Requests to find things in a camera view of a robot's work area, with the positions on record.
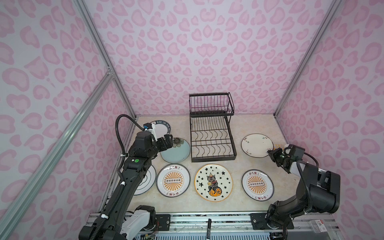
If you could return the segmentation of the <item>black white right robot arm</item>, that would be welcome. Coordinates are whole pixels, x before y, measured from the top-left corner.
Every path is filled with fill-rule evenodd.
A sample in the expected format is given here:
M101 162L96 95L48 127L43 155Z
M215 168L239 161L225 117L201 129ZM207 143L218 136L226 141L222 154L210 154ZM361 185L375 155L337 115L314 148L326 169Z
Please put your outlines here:
M340 207L341 176L319 168L319 162L306 150L296 145L267 151L271 160L288 174L296 169L300 181L296 194L269 206L266 223L271 229L282 228L296 217L309 213L335 213Z

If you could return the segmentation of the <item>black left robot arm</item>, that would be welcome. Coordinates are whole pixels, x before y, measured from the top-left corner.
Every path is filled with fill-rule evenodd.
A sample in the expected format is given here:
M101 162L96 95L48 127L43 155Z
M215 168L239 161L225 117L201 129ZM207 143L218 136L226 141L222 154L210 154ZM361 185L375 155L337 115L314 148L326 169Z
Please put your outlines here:
M139 128L134 143L127 151L119 132L121 118L133 120L132 117L121 114L115 122L116 136L122 149L122 160L117 170L119 183L92 225L81 229L80 240L132 240L141 230L151 231L158 226L154 207L141 205L131 216L127 217L126 213L134 193L152 165L152 160L158 153L173 147L173 137L164 135L158 138L155 125L147 123Z

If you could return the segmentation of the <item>white floral speckled plate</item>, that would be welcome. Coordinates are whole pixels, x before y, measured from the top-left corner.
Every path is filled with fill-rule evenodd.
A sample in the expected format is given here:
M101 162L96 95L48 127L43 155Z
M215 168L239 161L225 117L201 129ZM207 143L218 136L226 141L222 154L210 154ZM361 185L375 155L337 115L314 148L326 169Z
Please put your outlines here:
M241 142L242 150L250 157L264 158L274 149L272 140L263 134L250 134Z

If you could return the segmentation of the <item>light blue flower plate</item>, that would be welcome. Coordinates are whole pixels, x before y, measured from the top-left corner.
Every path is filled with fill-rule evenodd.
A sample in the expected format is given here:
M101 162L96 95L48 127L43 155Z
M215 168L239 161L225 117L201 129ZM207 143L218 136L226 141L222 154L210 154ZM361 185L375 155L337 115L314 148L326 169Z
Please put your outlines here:
M161 157L164 161L177 164L184 161L190 154L191 147L183 138L173 138L173 146L161 152Z

